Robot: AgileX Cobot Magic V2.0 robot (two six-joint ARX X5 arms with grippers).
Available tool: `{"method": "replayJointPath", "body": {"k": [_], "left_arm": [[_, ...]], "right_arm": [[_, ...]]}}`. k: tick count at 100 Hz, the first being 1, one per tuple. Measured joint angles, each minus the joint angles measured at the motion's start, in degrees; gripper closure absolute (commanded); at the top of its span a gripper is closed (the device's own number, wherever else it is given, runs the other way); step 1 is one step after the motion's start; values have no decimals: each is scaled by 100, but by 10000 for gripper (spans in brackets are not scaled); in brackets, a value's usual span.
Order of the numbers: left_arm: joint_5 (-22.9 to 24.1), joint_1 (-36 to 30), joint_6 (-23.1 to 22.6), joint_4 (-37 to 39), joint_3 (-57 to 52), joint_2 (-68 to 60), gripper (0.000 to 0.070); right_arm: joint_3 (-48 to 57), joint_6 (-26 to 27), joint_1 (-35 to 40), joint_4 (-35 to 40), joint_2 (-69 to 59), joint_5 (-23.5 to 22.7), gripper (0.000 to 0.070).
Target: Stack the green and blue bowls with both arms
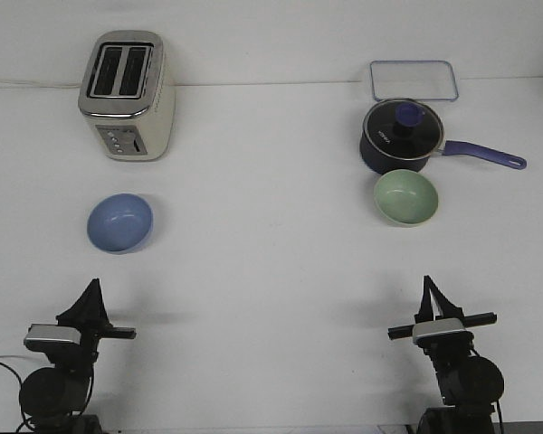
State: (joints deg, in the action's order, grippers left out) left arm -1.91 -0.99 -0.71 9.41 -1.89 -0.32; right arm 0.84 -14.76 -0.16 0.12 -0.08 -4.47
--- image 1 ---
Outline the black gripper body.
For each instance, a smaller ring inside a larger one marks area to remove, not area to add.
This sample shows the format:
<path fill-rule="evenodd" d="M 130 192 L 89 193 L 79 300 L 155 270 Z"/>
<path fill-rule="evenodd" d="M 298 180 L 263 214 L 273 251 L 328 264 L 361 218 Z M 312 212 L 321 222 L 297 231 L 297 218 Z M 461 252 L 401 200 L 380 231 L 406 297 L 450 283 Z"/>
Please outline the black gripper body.
<path fill-rule="evenodd" d="M 98 346 L 101 339 L 133 340 L 137 336 L 134 327 L 116 327 L 107 315 L 71 316 L 67 313 L 56 317 L 58 326 L 69 326 L 81 334 L 79 355 L 82 362 L 96 362 L 99 356 Z"/>
<path fill-rule="evenodd" d="M 390 340 L 410 338 L 428 357 L 470 357 L 477 355 L 470 328 L 496 322 L 497 315 L 493 312 L 463 318 L 436 317 L 413 325 L 391 327 L 387 336 Z"/>

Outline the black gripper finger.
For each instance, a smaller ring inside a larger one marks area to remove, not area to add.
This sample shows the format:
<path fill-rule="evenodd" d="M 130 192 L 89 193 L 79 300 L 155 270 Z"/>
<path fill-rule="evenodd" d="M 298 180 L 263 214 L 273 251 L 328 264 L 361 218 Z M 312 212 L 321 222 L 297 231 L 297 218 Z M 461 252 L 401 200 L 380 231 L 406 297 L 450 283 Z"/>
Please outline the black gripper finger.
<path fill-rule="evenodd" d="M 417 321 L 429 322 L 449 318 L 457 318 L 462 321 L 462 308 L 454 305 L 440 291 L 430 276 L 424 276 L 423 296 L 417 312 Z"/>
<path fill-rule="evenodd" d="M 58 322 L 107 322 L 100 280 L 94 278 L 74 304 L 56 317 Z"/>

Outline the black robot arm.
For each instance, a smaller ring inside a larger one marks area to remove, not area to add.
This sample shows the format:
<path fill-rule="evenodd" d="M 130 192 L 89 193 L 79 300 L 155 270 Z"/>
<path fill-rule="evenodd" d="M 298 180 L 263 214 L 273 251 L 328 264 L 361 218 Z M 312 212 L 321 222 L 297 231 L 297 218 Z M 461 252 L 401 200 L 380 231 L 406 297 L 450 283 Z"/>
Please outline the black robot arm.
<path fill-rule="evenodd" d="M 431 277 L 424 277 L 414 322 L 387 330 L 391 340 L 411 339 L 433 365 L 443 405 L 424 411 L 418 433 L 495 431 L 492 415 L 502 417 L 499 400 L 505 389 L 504 377 L 495 363 L 477 352 L 470 329 L 496 322 L 493 312 L 465 315 Z"/>
<path fill-rule="evenodd" d="M 95 278 L 54 324 L 32 324 L 24 346 L 42 353 L 50 365 L 22 382 L 18 400 L 34 433 L 101 433 L 100 418 L 85 411 L 91 400 L 102 339 L 132 340 L 132 327 L 116 327 L 108 317 Z"/>

